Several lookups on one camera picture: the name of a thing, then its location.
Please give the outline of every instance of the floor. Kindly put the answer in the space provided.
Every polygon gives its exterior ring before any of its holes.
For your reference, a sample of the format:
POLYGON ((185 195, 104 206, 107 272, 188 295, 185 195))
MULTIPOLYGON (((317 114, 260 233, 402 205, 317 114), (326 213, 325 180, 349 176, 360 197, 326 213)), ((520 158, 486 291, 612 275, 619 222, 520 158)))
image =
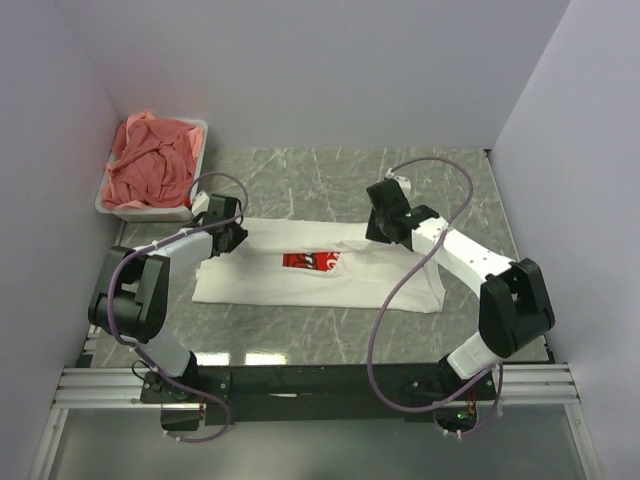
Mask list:
MULTIPOLYGON (((365 189, 391 166, 426 155, 456 160, 471 174, 475 194, 455 227, 487 248, 517 258, 491 167, 480 149, 413 148, 222 149, 207 152, 203 172, 223 170, 243 180, 251 195, 247 216, 324 222, 366 222, 365 189)), ((413 185, 412 205, 424 203, 447 217, 466 195, 464 178, 452 168, 424 162, 402 171, 413 185)), ((225 179, 203 181, 210 192, 241 196, 225 179)), ((121 244, 138 246, 174 233, 167 223, 127 224, 121 244)), ((441 313, 389 312, 376 362, 438 361, 477 327, 478 300, 441 269, 447 289, 441 313)), ((197 304, 191 301, 195 271, 172 278, 168 325, 203 365, 362 363, 376 310, 197 304)), ((130 366, 135 355, 102 332, 93 367, 130 366)), ((547 361, 541 337, 512 361, 547 361)))

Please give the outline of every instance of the red cloth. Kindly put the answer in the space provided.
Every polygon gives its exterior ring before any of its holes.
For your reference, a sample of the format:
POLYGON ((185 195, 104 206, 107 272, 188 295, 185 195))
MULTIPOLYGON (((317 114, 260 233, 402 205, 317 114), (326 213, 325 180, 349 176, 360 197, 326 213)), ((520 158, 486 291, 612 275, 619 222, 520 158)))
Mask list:
POLYGON ((109 210, 183 205, 203 135, 201 127, 147 111, 129 117, 113 142, 116 161, 106 166, 102 204, 109 210))

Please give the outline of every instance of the white fabric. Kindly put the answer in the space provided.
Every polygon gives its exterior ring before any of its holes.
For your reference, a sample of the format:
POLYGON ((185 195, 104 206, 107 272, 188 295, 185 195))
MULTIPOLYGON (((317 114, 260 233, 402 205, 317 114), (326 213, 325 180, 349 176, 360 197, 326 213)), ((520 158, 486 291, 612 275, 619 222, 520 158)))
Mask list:
MULTIPOLYGON (((246 218, 249 237, 230 254, 200 265, 194 302, 379 308, 422 258, 400 245, 365 239, 364 223, 246 218), (283 267, 283 254, 340 252, 331 271, 283 267)), ((445 290, 429 262, 407 282, 390 308, 442 310, 445 290)))

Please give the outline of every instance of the pile of red clothes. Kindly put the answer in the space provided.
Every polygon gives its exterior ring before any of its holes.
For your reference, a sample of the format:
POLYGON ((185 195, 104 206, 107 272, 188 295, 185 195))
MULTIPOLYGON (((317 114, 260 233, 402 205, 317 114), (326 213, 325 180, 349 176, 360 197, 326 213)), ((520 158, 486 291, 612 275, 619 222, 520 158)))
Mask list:
POLYGON ((121 208, 171 208, 184 204, 193 181, 204 130, 147 110, 120 125, 107 164, 102 204, 121 208))

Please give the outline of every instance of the gray wall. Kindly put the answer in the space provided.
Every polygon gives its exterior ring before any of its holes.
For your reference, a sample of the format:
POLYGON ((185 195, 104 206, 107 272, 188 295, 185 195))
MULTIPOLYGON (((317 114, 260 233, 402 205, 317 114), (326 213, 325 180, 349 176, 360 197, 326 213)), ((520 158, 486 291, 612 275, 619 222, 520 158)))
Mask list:
POLYGON ((607 478, 640 478, 640 3, 573 0, 492 160, 607 478))
POLYGON ((569 3, 57 1, 121 116, 264 147, 492 147, 569 3))
POLYGON ((117 117, 53 1, 0 2, 2 478, 31 467, 116 224, 93 208, 117 117))

